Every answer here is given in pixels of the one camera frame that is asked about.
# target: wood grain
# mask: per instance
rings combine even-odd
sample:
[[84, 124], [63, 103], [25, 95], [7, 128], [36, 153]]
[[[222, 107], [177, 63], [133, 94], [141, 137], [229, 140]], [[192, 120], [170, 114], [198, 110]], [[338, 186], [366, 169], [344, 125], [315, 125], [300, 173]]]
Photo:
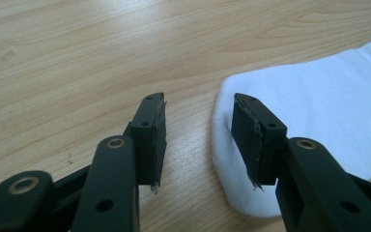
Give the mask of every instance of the wood grain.
[[142, 231], [284, 231], [226, 201], [211, 161], [220, 84], [369, 41], [371, 0], [0, 0], [0, 182], [87, 165], [164, 92], [162, 188], [140, 190]]

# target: light brown wooden tabletop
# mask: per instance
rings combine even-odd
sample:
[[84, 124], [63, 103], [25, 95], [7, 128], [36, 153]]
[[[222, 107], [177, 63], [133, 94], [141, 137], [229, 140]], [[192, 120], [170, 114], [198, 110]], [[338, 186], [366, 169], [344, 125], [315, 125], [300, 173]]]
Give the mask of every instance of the light brown wooden tabletop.
[[88, 165], [164, 92], [162, 186], [140, 188], [141, 231], [284, 231], [225, 198], [211, 149], [220, 84], [370, 41], [371, 0], [0, 0], [0, 182]]

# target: white cloth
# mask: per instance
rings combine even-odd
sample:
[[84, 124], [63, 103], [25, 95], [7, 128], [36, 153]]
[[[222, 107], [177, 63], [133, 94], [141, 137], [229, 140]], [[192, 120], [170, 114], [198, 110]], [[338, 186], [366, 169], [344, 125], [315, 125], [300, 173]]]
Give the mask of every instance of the white cloth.
[[231, 136], [234, 94], [259, 99], [288, 137], [321, 142], [345, 171], [371, 179], [371, 43], [323, 59], [227, 78], [213, 117], [214, 166], [230, 204], [255, 217], [280, 214], [275, 187], [254, 190]]

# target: folded white cloth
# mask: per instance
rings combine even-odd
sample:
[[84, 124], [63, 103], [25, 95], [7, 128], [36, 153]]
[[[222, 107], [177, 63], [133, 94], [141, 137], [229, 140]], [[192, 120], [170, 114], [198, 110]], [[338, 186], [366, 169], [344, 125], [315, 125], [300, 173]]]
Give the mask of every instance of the folded white cloth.
[[230, 204], [255, 217], [280, 214], [275, 187], [254, 190], [231, 136], [234, 94], [259, 99], [288, 127], [315, 139], [345, 171], [371, 179], [371, 43], [303, 64], [227, 78], [213, 117], [214, 166]]

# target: fabric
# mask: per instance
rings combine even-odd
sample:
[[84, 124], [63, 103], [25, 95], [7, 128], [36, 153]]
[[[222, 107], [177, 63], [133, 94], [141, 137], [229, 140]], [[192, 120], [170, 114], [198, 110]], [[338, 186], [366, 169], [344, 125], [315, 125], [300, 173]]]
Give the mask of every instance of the fabric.
[[321, 142], [345, 171], [371, 179], [371, 43], [307, 62], [228, 77], [213, 117], [214, 166], [228, 201], [255, 217], [280, 214], [275, 187], [255, 189], [231, 136], [234, 94], [259, 99], [288, 137]]

